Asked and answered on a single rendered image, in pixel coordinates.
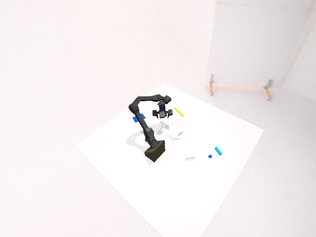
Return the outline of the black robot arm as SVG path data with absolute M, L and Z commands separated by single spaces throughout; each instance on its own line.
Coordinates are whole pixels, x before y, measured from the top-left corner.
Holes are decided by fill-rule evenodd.
M 129 110 L 136 116 L 137 120 L 139 121 L 141 127 L 143 128 L 143 132 L 145 135 L 145 141 L 148 142 L 150 145 L 151 149 L 154 149 L 159 143 L 155 139 L 154 136 L 154 131 L 152 128 L 149 128 L 144 121 L 142 115 L 139 112 L 139 107 L 138 104 L 140 101 L 153 101 L 153 102 L 158 102 L 157 105 L 159 105 L 160 109 L 164 109 L 165 105 L 168 104 L 171 101 L 171 97 L 168 95 L 161 96 L 160 94 L 156 94 L 153 96 L 138 96 L 136 99 L 128 106 Z M 167 113 L 164 110 L 159 110 L 158 111 L 159 118 L 165 118 L 167 116 Z

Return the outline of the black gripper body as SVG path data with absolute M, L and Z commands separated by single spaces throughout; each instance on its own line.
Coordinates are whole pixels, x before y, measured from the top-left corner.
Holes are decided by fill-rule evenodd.
M 159 108 L 159 110 L 164 110 L 166 113 L 168 113 L 168 115 L 170 115 L 170 116 L 172 116 L 173 115 L 173 110 L 172 109 L 169 109 L 168 111 L 166 111 L 165 110 L 165 108 L 164 109 L 160 109 Z M 158 112 L 157 112 L 157 110 L 153 110 L 153 116 L 156 116 L 158 114 Z

